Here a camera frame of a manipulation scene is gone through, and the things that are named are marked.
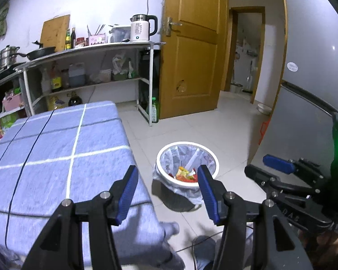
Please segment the grey refrigerator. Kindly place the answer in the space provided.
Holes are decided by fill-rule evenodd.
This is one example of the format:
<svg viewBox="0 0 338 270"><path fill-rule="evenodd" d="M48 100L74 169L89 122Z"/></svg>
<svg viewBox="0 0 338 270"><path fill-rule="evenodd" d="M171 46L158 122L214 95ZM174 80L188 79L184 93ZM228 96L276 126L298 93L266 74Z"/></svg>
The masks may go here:
<svg viewBox="0 0 338 270"><path fill-rule="evenodd" d="M330 175L332 115L338 112L338 13L329 0L285 0L287 48L282 83L264 138L252 160L267 154L305 158Z"/></svg>

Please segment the dark oil bottle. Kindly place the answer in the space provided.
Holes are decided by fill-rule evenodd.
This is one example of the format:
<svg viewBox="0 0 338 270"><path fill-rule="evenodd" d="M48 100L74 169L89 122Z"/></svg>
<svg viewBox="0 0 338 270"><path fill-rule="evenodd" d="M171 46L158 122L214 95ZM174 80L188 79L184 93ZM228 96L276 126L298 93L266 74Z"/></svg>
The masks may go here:
<svg viewBox="0 0 338 270"><path fill-rule="evenodd" d="M75 93L71 93L69 101L68 101L68 106L72 107L72 106L78 106L83 104L82 99Z"/></svg>

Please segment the stainless steel pot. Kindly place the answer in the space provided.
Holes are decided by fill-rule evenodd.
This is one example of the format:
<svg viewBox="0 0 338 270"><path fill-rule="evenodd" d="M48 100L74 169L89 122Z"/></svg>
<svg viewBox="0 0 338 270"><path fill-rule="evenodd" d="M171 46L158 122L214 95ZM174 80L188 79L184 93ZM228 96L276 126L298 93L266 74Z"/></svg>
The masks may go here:
<svg viewBox="0 0 338 270"><path fill-rule="evenodd" d="M0 70L9 68L15 64L17 52L20 49L18 46L6 45L5 48L0 50Z"/></svg>

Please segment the white trash bin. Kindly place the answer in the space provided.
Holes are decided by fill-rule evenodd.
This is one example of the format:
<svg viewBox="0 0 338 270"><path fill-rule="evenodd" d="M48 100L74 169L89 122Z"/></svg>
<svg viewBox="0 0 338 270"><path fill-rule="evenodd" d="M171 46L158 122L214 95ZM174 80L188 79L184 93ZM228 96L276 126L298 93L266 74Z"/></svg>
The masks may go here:
<svg viewBox="0 0 338 270"><path fill-rule="evenodd" d="M216 178L220 165L206 146L194 142L173 142L158 152L153 171L153 191L174 212L195 211L203 203L198 185L198 168L205 165Z"/></svg>

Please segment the wooden door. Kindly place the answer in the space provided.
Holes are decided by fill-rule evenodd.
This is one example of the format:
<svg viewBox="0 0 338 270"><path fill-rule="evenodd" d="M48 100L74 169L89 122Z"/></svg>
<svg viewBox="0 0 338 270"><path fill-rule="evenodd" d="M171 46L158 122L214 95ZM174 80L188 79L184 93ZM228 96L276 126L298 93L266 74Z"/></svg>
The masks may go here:
<svg viewBox="0 0 338 270"><path fill-rule="evenodd" d="M160 118L214 110L226 56L228 0L165 0Z"/></svg>

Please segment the black frying pan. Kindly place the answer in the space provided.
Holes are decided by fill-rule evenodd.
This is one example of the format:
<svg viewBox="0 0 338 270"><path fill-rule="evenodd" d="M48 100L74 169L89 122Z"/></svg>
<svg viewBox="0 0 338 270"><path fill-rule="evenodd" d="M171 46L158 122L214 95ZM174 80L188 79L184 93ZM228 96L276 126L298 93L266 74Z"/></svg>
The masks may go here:
<svg viewBox="0 0 338 270"><path fill-rule="evenodd" d="M43 43L40 43L38 41L34 41L33 44L38 45L39 48L34 50L34 51L31 51L27 54L17 52L17 53L15 53L15 55L21 56L21 57L26 57L26 58L28 58L28 60L32 61L32 60L38 59L40 57L51 55L55 52L54 46L43 47Z"/></svg>

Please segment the green bottle on floor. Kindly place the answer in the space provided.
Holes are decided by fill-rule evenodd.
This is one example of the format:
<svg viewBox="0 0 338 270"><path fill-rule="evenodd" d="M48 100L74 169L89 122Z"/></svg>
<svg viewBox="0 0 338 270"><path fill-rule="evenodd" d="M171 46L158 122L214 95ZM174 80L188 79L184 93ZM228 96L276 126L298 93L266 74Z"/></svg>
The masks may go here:
<svg viewBox="0 0 338 270"><path fill-rule="evenodd" d="M152 104L151 104L151 121L153 123L159 122L159 113L160 113L160 105L158 100L155 97L152 97Z"/></svg>

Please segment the yellow red snack bag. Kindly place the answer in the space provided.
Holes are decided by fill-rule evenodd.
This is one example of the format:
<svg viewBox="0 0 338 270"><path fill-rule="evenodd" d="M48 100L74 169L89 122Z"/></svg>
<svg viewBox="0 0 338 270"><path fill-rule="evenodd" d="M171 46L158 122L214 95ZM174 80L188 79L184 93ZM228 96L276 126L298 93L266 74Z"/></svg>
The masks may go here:
<svg viewBox="0 0 338 270"><path fill-rule="evenodd" d="M178 168L178 172L174 178L180 182L196 183L198 181L198 176L194 168L189 171L182 166Z"/></svg>

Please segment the yellow oil bottle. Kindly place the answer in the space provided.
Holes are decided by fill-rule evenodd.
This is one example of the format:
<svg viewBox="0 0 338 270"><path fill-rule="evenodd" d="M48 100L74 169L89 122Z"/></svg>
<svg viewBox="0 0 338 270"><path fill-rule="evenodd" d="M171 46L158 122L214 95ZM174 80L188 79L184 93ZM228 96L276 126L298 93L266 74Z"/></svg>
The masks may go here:
<svg viewBox="0 0 338 270"><path fill-rule="evenodd" d="M66 103L59 99L57 96L47 97L47 108L49 111L64 108Z"/></svg>

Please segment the blue checked tablecloth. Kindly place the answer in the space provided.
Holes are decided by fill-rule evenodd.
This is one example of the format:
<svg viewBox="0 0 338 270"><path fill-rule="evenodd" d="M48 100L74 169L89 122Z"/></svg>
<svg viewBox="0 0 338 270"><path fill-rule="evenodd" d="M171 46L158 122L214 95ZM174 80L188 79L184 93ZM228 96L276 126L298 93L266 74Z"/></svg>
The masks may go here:
<svg viewBox="0 0 338 270"><path fill-rule="evenodd" d="M111 101L18 119L0 140L0 250L27 256L60 202L91 200L137 165ZM139 174L127 218L112 227L121 264L184 269Z"/></svg>

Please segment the white electric kettle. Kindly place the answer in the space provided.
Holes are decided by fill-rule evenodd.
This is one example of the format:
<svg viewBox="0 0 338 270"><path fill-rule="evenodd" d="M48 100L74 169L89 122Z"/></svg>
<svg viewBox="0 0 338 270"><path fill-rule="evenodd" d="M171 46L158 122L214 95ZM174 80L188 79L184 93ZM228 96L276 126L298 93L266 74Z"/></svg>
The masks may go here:
<svg viewBox="0 0 338 270"><path fill-rule="evenodd" d="M157 34L158 19L154 15L136 14L130 22L130 41L149 41Z"/></svg>

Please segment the white metal kitchen shelf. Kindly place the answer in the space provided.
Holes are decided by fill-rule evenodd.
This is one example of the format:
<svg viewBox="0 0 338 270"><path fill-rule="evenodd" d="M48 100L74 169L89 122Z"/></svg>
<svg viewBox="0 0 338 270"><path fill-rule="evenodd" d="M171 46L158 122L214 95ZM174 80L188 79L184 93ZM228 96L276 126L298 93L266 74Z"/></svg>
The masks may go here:
<svg viewBox="0 0 338 270"><path fill-rule="evenodd" d="M37 103L50 96L50 93L42 93L39 97L32 99L32 93L30 91L30 83L28 80L28 72L30 69L39 68L41 65L47 65L52 62L61 63L62 61L70 63L84 63L85 74L91 74L99 71L103 66L109 66L109 60L106 58L108 54L118 53L120 51L129 51L129 54L134 56L132 61L135 63L135 69L139 70L140 53L147 51L149 53L148 61L148 74L146 76L139 76L137 79L148 85L148 104L153 103L153 72L154 72L154 47L163 46L164 42L121 42L121 43L105 43L101 45L85 46L76 49L69 49L62 52L54 52L47 56L43 56L29 62L23 63L16 68L16 71L23 75L24 91L26 96L25 109L27 114L35 115L34 107Z"/></svg>

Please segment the wooden cutting board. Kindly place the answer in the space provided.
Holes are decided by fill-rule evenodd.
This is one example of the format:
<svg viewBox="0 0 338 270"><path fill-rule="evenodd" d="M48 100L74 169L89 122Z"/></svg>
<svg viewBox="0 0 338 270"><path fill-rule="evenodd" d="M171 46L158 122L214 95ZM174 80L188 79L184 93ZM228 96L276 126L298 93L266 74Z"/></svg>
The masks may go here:
<svg viewBox="0 0 338 270"><path fill-rule="evenodd" d="M64 51L70 15L59 16L43 23L40 42L43 47L55 47L55 52Z"/></svg>

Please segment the pink plastic basket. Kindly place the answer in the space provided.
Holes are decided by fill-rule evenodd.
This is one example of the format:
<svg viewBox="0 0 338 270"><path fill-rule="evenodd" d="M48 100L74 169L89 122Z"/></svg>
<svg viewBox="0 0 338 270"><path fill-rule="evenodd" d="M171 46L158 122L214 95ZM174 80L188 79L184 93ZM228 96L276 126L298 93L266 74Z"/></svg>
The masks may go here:
<svg viewBox="0 0 338 270"><path fill-rule="evenodd" d="M22 99L22 94L19 93L19 94L5 96L2 101L2 104L6 112L14 110L19 107L23 107L24 101Z"/></svg>

